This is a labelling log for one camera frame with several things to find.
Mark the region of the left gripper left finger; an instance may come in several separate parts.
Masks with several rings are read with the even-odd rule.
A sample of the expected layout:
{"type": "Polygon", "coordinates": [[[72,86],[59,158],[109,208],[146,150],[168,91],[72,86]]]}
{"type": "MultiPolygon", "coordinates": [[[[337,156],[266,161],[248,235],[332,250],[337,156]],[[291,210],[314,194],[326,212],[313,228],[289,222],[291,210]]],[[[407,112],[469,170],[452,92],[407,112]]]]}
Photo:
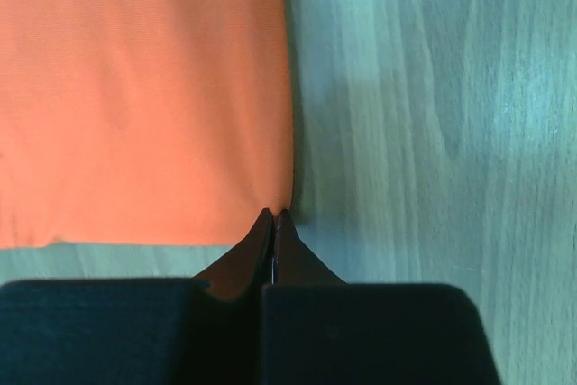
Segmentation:
{"type": "Polygon", "coordinates": [[[4,384],[253,384],[274,221],[192,278],[17,280],[1,288],[4,384]]]}

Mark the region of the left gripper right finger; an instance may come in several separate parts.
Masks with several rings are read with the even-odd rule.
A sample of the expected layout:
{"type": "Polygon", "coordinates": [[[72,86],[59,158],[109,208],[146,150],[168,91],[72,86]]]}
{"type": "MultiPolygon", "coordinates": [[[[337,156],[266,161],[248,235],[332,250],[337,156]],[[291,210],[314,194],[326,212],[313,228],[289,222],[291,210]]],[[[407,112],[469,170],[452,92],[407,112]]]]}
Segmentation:
{"type": "Polygon", "coordinates": [[[446,284],[340,280],[279,215],[261,293],[264,384],[497,384],[477,307],[446,284]]]}

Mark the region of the orange t shirt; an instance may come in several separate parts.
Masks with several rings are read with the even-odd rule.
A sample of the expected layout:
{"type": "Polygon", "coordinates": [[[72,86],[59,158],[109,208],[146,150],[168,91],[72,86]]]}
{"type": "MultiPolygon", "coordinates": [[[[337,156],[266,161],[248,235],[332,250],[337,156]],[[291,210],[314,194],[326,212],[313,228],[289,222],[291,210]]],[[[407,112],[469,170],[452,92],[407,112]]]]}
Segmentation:
{"type": "Polygon", "coordinates": [[[1,244],[227,245],[289,207],[284,0],[1,0],[1,244]]]}

